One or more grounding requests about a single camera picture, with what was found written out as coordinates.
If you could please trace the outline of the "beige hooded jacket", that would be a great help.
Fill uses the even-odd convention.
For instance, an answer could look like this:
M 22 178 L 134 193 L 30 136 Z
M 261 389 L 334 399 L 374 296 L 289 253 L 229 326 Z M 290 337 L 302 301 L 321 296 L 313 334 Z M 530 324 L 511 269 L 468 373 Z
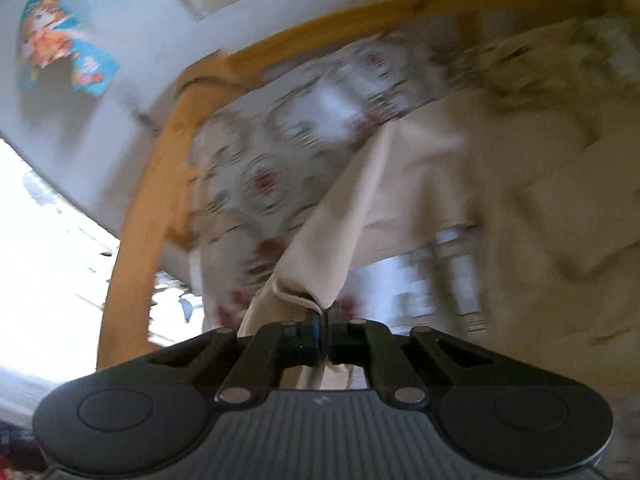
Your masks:
M 639 382 L 639 41 L 619 18 L 478 47 L 463 90 L 384 126 L 318 203 L 241 333 L 326 310 L 352 269 L 480 228 L 494 350 Z

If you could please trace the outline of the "white floral bed quilt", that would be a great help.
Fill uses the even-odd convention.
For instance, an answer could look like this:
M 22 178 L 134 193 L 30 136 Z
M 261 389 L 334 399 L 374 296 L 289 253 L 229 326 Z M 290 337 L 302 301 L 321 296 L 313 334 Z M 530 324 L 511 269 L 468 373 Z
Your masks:
M 446 72 L 414 32 L 328 49 L 218 110 L 198 130 L 194 230 L 203 326 L 237 328 L 306 219 L 378 128 L 447 92 Z M 429 322 L 480 341 L 486 320 L 476 233 L 440 229 L 428 245 L 350 271 L 337 301 L 398 332 Z

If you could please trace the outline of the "wooden bed frame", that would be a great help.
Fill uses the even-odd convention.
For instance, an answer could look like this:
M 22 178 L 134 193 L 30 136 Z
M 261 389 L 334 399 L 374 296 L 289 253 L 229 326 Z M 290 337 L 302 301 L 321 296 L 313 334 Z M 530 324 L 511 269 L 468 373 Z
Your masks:
M 639 21 L 639 0 L 382 0 L 323 15 L 231 54 L 213 52 L 186 68 L 177 101 L 131 200 L 103 310 L 96 366 L 100 370 L 156 351 L 148 339 L 151 294 L 166 242 L 192 244 L 188 162 L 196 129 L 213 112 L 260 86 L 268 68 L 288 58 L 344 44 L 431 15 L 451 15 L 465 47 L 484 40 L 484 13 L 529 12 L 553 23 L 564 15 L 610 12 Z

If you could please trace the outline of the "anime girl wall poster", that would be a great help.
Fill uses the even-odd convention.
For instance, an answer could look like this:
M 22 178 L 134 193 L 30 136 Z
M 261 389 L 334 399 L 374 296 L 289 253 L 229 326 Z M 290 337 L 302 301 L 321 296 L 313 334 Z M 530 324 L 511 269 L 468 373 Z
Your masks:
M 36 88 L 40 73 L 54 62 L 69 58 L 70 86 L 98 98 L 113 82 L 119 65 L 98 47 L 76 15 L 62 0 L 27 0 L 17 40 L 21 87 Z

